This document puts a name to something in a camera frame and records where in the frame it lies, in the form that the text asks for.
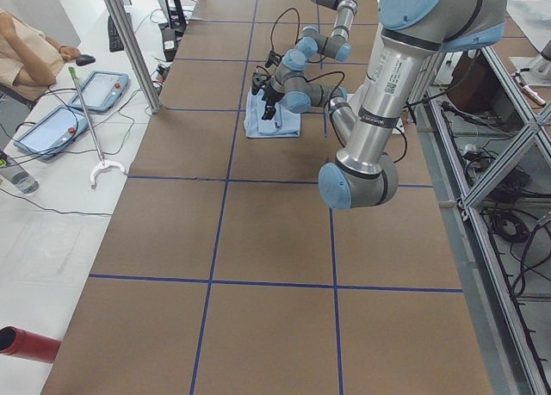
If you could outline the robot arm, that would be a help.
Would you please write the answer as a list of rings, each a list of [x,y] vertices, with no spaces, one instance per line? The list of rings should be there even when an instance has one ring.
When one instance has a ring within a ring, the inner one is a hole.
[[[337,12],[331,35],[304,29],[274,74],[253,89],[263,96],[265,119],[278,107],[296,114],[325,108],[344,146],[319,171],[321,196],[333,209],[378,206],[398,187],[397,170],[385,148],[424,61],[437,52],[498,42],[505,31],[507,0],[380,0],[382,48],[369,62],[373,73],[360,88],[358,108],[349,105],[338,86],[313,83],[304,76],[314,54],[339,61],[348,57],[358,1],[312,1]]]
[[[350,29],[358,11],[358,0],[311,0],[313,3],[337,12],[336,20],[329,36],[325,36],[313,26],[298,28],[294,47],[284,54],[274,48],[269,52],[265,68],[275,67],[275,71],[262,82],[255,82],[253,89],[263,89],[266,99],[280,101],[292,92],[307,94],[311,85],[303,71],[310,58],[319,55],[344,62],[350,55]]]

